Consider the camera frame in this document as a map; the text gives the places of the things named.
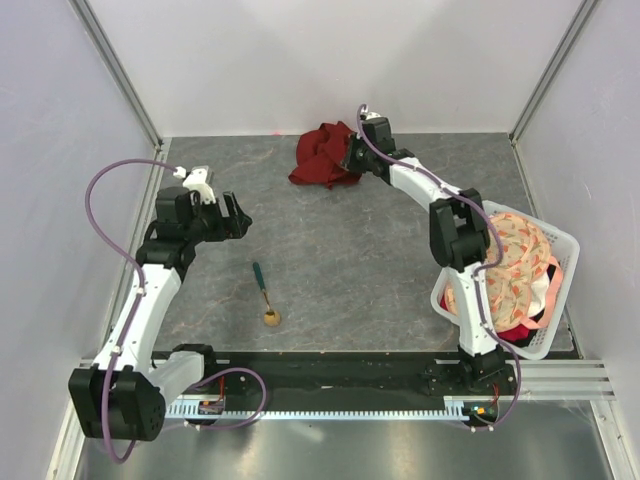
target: white panel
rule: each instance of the white panel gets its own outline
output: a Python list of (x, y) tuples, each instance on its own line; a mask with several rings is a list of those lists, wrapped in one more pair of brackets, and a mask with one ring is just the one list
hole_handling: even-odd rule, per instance
[(608, 0), (522, 139), (535, 203), (582, 246), (569, 298), (640, 446), (640, 4)]
[[(5, 2), (0, 478), (45, 477), (71, 370), (104, 332), (122, 264), (85, 219), (85, 187), (102, 166), (151, 152), (68, 2)], [(130, 238), (146, 175), (114, 172), (96, 191), (98, 219), (119, 242)]]
[(508, 131), (580, 0), (92, 0), (166, 136)]

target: metal corner post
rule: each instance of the metal corner post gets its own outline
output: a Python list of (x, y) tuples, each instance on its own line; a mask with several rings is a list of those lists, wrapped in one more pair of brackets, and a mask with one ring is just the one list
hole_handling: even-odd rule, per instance
[(516, 144), (522, 137), (522, 134), (533, 117), (533, 114), (538, 109), (540, 103), (542, 103), (542, 100), (549, 91), (549, 87), (556, 78), (560, 68), (565, 63), (571, 49), (576, 43), (576, 40), (584, 30), (584, 27), (599, 3), (600, 0), (582, 0), (582, 3), (578, 7), (578, 10), (571, 19), (567, 30), (560, 40), (560, 43), (556, 47), (555, 52), (553, 52), (551, 60), (549, 60), (540, 80), (538, 80), (538, 84), (529, 97), (524, 110), (522, 110), (513, 130), (509, 134), (509, 138), (513, 144)]
[(93, 40), (96, 49), (100, 53), (107, 69), (113, 76), (118, 88), (126, 98), (127, 102), (133, 109), (140, 125), (142, 126), (145, 134), (151, 141), (151, 143), (158, 148), (162, 145), (162, 137), (158, 133), (149, 113), (144, 108), (140, 97), (138, 96), (127, 72), (125, 71), (122, 63), (118, 59), (107, 35), (100, 25), (95, 12), (89, 4), (89, 0), (69, 0), (69, 3), (75, 10), (78, 18), (83, 23), (85, 30)]

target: gray tabletop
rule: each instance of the gray tabletop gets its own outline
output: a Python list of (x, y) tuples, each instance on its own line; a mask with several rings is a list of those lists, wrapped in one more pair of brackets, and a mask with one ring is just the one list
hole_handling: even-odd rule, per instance
[[(457, 327), (430, 304), (440, 267), (429, 250), (427, 213), (371, 175), (332, 190), (291, 184), (297, 140), (173, 140), (169, 163), (212, 167), (216, 194), (234, 191), (254, 223), (242, 240), (197, 248), (156, 349), (191, 342), (216, 350), (455, 350)], [(529, 213), (506, 134), (397, 135), (396, 141), (449, 183)], [(263, 322), (253, 261), (282, 315), (279, 327)], [(571, 348), (563, 321), (554, 349)]]

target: orange patterned cloth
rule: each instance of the orange patterned cloth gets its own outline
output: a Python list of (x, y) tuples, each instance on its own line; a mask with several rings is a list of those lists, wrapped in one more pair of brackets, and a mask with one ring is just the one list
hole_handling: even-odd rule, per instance
[[(501, 213), (491, 217), (502, 240), (502, 263), (487, 271), (487, 293), (491, 318), (496, 332), (517, 327), (529, 319), (532, 300), (531, 284), (546, 274), (551, 261), (551, 245), (534, 223), (515, 213)], [(498, 257), (498, 247), (491, 237), (487, 263)], [(456, 314), (453, 288), (444, 292), (447, 310)]]

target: white wall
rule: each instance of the white wall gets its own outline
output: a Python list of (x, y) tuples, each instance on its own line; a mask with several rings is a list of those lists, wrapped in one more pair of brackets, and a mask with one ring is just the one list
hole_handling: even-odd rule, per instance
[(525, 132), (542, 215), (582, 246), (569, 304), (640, 448), (640, 4), (601, 2)]
[[(152, 148), (66, 0), (0, 15), (0, 478), (45, 476), (71, 370), (98, 346), (121, 263), (93, 234), (91, 176)], [(130, 239), (147, 172), (114, 172), (99, 221)]]
[(580, 0), (91, 0), (167, 136), (509, 131)]

